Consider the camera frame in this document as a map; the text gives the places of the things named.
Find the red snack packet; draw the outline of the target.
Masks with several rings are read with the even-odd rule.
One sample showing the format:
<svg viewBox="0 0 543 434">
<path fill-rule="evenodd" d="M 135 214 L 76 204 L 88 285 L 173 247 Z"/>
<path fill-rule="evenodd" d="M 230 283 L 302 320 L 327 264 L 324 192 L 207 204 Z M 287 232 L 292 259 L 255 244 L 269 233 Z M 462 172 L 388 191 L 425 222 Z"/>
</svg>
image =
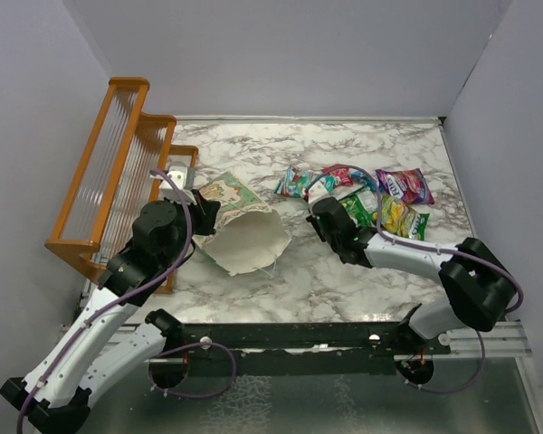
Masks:
<svg viewBox="0 0 543 434">
<path fill-rule="evenodd" d="M 326 166 L 322 169 L 322 172 L 333 178 L 334 187 L 351 186 L 354 183 L 349 169 L 343 165 Z"/>
</svg>

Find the green spring tea packet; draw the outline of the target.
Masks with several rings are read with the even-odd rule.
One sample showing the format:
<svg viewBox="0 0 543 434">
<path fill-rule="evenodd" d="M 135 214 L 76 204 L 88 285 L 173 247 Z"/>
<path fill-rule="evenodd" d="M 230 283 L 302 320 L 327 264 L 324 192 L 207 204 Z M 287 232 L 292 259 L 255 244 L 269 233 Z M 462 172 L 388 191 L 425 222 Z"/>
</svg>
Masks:
<svg viewBox="0 0 543 434">
<path fill-rule="evenodd" d="M 357 227 L 376 227 L 377 207 L 380 193 L 368 187 L 359 189 L 339 200 L 348 216 Z"/>
</svg>

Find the green illustrated paper bag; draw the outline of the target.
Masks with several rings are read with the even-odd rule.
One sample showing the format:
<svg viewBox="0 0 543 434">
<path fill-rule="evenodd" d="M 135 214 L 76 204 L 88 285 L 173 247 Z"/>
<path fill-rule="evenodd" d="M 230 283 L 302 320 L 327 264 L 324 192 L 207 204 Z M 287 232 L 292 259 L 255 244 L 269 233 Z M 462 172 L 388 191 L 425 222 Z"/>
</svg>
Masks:
<svg viewBox="0 0 543 434">
<path fill-rule="evenodd" d="M 227 171 L 200 188 L 221 204 L 215 234 L 196 235 L 196 246 L 229 275 L 252 273 L 275 264 L 291 243 L 280 214 L 236 174 Z"/>
</svg>

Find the purple snack packet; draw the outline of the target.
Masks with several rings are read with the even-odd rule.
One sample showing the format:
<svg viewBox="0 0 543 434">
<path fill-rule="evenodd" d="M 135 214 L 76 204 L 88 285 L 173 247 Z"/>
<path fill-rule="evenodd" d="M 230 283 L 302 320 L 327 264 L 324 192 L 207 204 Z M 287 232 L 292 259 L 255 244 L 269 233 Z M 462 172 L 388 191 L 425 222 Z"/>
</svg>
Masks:
<svg viewBox="0 0 543 434">
<path fill-rule="evenodd" d="M 435 199 L 420 168 L 376 170 L 380 190 L 408 204 L 434 204 Z"/>
</svg>

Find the yellow green snack packet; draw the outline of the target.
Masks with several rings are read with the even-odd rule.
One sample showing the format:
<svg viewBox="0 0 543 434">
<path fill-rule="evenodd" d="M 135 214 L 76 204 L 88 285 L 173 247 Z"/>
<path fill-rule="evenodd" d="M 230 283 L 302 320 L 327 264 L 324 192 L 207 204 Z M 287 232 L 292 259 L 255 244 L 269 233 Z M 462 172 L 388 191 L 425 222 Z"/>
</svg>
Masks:
<svg viewBox="0 0 543 434">
<path fill-rule="evenodd" d="M 424 241 L 429 213 L 420 213 L 401 199 L 381 197 L 380 225 L 385 231 L 409 240 Z"/>
</svg>

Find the teal barley mint packet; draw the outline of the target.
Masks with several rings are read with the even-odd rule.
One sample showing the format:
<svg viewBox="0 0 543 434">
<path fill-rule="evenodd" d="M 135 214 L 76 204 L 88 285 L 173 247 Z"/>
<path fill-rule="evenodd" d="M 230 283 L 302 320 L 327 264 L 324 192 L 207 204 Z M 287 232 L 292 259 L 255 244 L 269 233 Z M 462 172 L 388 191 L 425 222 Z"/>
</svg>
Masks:
<svg viewBox="0 0 543 434">
<path fill-rule="evenodd" d="M 307 188 L 310 183 L 320 178 L 320 172 L 313 170 L 302 170 L 290 165 L 283 177 L 278 181 L 273 192 L 287 197 L 297 197 L 308 200 Z"/>
</svg>

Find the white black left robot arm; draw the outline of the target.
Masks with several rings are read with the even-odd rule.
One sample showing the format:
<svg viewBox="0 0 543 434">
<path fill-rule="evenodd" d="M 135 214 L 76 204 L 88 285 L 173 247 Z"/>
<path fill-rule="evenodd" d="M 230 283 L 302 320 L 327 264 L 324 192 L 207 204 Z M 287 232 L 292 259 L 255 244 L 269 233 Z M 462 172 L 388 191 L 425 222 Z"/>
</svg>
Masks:
<svg viewBox="0 0 543 434">
<path fill-rule="evenodd" d="M 100 397 L 137 365 L 181 348 L 181 324 L 159 310 L 125 342 L 112 336 L 183 264 L 196 235 L 212 235 L 221 204 L 197 190 L 146 204 L 126 246 L 112 257 L 80 315 L 51 352 L 24 377 L 8 379 L 1 395 L 41 433 L 75 433 Z"/>
</svg>

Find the blue snack packet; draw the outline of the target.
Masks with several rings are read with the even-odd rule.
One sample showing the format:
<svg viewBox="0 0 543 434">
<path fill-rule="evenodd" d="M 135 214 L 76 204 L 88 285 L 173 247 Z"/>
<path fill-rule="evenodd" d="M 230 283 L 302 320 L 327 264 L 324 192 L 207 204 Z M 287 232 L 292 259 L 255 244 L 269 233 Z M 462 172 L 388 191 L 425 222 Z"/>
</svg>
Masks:
<svg viewBox="0 0 543 434">
<path fill-rule="evenodd" d="M 379 190 L 379 185 L 372 175 L 357 169 L 351 169 L 349 175 L 355 184 L 368 187 L 374 193 Z"/>
</svg>

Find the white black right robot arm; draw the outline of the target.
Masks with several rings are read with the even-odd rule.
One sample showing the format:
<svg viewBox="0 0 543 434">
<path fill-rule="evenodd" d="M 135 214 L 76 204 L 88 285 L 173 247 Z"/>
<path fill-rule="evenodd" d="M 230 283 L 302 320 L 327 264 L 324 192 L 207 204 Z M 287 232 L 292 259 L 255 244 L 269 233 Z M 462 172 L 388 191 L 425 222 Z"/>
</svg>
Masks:
<svg viewBox="0 0 543 434">
<path fill-rule="evenodd" d="M 397 342 L 417 354 L 430 340 L 469 327 L 490 332 L 522 300 L 513 277 L 480 240 L 456 245 L 411 241 L 375 227 L 359 227 L 333 197 L 310 206 L 307 221 L 345 264 L 396 269 L 440 285 L 444 296 L 413 307 L 397 327 Z"/>
</svg>

